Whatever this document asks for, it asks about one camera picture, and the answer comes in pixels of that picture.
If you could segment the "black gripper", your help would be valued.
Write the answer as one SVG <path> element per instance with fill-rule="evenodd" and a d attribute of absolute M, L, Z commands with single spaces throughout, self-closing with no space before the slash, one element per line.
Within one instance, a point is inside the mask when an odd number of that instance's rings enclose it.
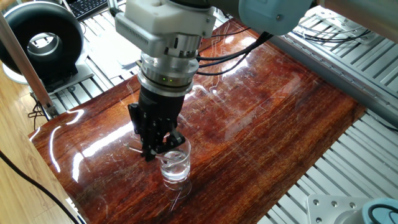
<path fill-rule="evenodd" d="M 134 126 L 134 133 L 140 136 L 142 144 L 141 156 L 146 162 L 155 159 L 155 134 L 152 119 L 166 120 L 162 125 L 163 139 L 157 147 L 157 153 L 169 152 L 186 142 L 184 135 L 176 130 L 177 117 L 181 112 L 185 97 L 169 97 L 156 94 L 143 86 L 140 88 L 138 103 L 127 106 Z"/>

